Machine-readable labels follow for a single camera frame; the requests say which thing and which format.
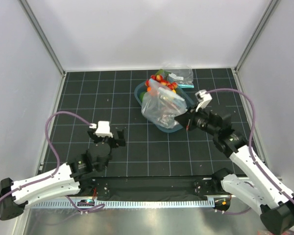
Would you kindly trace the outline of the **clear zip top bag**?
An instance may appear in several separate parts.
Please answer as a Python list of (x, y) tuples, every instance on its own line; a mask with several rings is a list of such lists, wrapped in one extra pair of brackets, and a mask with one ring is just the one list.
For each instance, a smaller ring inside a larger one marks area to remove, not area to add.
[(186, 111), (185, 99), (166, 87), (146, 91), (141, 106), (141, 113), (148, 121), (167, 129), (174, 128), (178, 124), (174, 118)]

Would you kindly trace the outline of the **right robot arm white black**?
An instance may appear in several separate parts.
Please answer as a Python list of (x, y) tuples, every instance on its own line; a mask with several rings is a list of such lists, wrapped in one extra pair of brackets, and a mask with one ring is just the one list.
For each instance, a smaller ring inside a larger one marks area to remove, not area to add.
[(187, 131), (195, 128), (212, 135), (219, 152), (236, 164), (249, 178), (249, 185), (231, 170), (223, 168), (212, 174), (211, 189), (228, 192), (246, 203), (260, 216), (271, 233), (280, 235), (294, 226), (294, 193), (260, 160), (251, 144), (232, 127), (231, 115), (192, 107), (175, 117)]

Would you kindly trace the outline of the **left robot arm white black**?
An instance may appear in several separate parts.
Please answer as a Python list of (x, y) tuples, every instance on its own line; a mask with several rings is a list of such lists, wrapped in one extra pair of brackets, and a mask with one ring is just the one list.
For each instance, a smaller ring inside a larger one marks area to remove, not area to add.
[(63, 163), (54, 170), (13, 181), (0, 182), (0, 220), (10, 220), (25, 209), (45, 200), (61, 196), (88, 196), (94, 191), (93, 178), (100, 175), (112, 160), (112, 149), (125, 147), (124, 130), (119, 128), (90, 128), (94, 141), (82, 154)]

